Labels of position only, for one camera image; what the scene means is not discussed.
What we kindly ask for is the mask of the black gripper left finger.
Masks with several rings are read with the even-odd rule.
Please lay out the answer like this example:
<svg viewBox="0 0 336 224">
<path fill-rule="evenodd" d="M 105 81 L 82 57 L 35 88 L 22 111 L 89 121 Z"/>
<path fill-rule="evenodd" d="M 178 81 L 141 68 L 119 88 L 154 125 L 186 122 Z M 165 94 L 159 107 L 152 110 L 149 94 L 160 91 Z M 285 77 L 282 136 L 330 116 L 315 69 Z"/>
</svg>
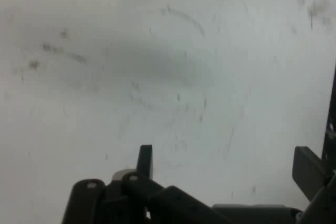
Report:
<svg viewBox="0 0 336 224">
<path fill-rule="evenodd" d="M 106 185 L 74 184 L 63 223 L 230 223 L 231 220 L 175 186 L 152 180 L 153 149 L 142 145 L 136 169 Z"/>
</svg>

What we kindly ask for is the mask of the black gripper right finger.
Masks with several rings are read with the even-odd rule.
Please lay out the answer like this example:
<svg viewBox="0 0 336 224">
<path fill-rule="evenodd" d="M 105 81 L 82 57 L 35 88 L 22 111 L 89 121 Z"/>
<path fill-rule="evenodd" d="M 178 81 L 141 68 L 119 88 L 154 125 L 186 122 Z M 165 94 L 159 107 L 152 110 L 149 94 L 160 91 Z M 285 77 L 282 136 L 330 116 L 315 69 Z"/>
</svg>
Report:
<svg viewBox="0 0 336 224">
<path fill-rule="evenodd" d="M 292 178 L 309 200 L 298 223 L 335 223 L 335 172 L 310 148 L 297 146 Z"/>
</svg>

